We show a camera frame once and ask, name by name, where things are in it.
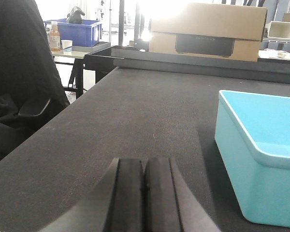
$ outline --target light blue container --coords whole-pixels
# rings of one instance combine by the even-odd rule
[[[290,98],[221,90],[215,140],[244,217],[290,227]]]

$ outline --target blue plastic crate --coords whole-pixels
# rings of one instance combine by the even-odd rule
[[[290,98],[221,90],[215,140],[244,217],[290,227]]]
[[[55,19],[61,40],[73,40],[73,46],[93,47],[102,35],[102,22],[83,19],[82,24],[66,23],[67,19]]]

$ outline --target white table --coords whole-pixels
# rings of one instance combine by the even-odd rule
[[[278,60],[290,60],[290,53],[284,58],[277,57],[274,52],[271,51],[259,51],[260,58],[278,59]]]

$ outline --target black felt surface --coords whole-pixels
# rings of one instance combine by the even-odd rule
[[[290,96],[290,85],[115,69],[0,162],[0,231],[36,231],[68,210],[113,157],[176,157],[224,232],[290,232],[246,221],[214,141],[220,89]]]

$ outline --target paper cup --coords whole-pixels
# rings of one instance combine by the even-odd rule
[[[63,54],[71,55],[72,54],[72,40],[61,40]]]

